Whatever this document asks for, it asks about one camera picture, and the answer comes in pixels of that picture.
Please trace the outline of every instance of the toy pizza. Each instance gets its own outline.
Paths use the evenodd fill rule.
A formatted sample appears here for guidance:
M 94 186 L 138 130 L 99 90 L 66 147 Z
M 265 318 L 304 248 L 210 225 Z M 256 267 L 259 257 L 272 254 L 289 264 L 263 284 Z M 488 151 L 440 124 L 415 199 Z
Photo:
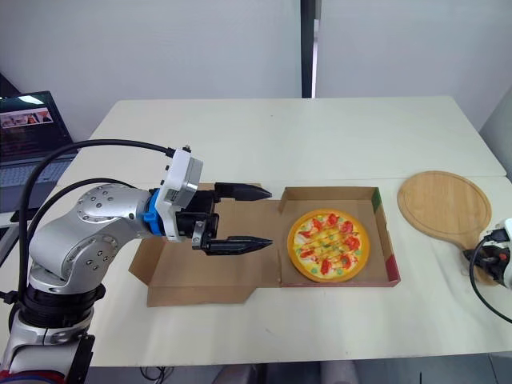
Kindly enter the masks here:
M 288 255 L 295 268 L 316 282 L 344 282 L 365 266 L 370 241 L 362 224 L 339 210 L 314 210 L 288 234 Z

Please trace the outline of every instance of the wooden pizza peel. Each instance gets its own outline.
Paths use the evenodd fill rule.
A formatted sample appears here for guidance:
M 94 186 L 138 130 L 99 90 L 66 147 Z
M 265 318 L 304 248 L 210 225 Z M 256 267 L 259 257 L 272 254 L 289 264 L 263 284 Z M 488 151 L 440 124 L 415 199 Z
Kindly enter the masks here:
M 417 230 L 433 238 L 471 250 L 489 225 L 491 208 L 487 196 L 475 184 L 442 171 L 428 171 L 407 179 L 398 192 L 398 207 Z M 479 267 L 480 282 L 495 285 Z

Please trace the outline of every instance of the cardboard box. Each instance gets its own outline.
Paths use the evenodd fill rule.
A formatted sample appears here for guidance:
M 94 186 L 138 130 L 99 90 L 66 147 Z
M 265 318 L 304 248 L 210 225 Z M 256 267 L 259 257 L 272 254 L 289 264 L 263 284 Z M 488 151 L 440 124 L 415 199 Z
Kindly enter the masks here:
M 371 251 L 365 268 L 347 282 L 313 282 L 300 274 L 286 250 L 286 236 L 303 214 L 321 208 L 355 216 L 368 232 Z M 206 256 L 190 242 L 165 238 L 141 242 L 130 272 L 148 285 L 148 306 L 244 302 L 256 288 L 288 286 L 396 286 L 400 273 L 376 187 L 287 187 L 281 200 L 216 205 L 218 238 L 253 235 L 274 244 L 240 256 Z

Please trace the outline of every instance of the pizza topping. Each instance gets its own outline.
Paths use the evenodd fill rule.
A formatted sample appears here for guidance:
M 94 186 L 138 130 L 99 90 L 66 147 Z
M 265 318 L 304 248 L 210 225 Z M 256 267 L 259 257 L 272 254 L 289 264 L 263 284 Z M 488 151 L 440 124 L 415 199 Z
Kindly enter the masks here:
M 327 274 L 330 270 L 331 265 L 332 265 L 332 263 L 329 261 L 329 259 L 324 258 L 320 272 L 322 272 L 322 274 Z
M 304 236 L 305 238 L 311 238 L 310 230 L 301 230 L 298 234 L 300 234 L 301 236 Z
M 308 256 L 311 256 L 314 254 L 314 250 L 305 250 L 301 253 L 301 258 L 307 258 Z
M 317 230 L 322 229 L 322 223 L 319 220 L 317 220 L 316 218 L 313 218 L 312 222 L 313 222 L 314 228 L 316 228 Z
M 327 218 L 327 225 L 328 226 L 335 226 L 338 223 L 339 216 L 336 216 L 335 214 L 330 214 Z
M 350 266 L 352 265 L 352 261 L 346 254 L 342 254 L 340 257 L 340 260 L 342 261 L 342 266 L 344 269 L 348 270 Z
M 349 236 L 344 242 L 346 246 L 349 247 L 350 250 L 356 250 L 361 245 L 358 238 L 355 238 L 354 236 Z
M 354 231 L 354 224 L 347 220 L 343 222 L 343 224 L 340 226 L 340 231 L 343 232 L 344 234 L 350 234 Z

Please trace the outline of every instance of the laptop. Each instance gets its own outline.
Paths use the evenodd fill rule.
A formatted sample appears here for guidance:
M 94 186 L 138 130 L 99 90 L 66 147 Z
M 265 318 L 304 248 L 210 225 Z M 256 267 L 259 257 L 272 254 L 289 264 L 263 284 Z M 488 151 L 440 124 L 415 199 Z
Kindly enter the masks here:
M 18 210 L 32 170 L 47 154 L 72 142 L 49 91 L 0 98 L 0 213 Z M 76 153 L 45 168 L 32 189 L 30 209 L 44 203 Z

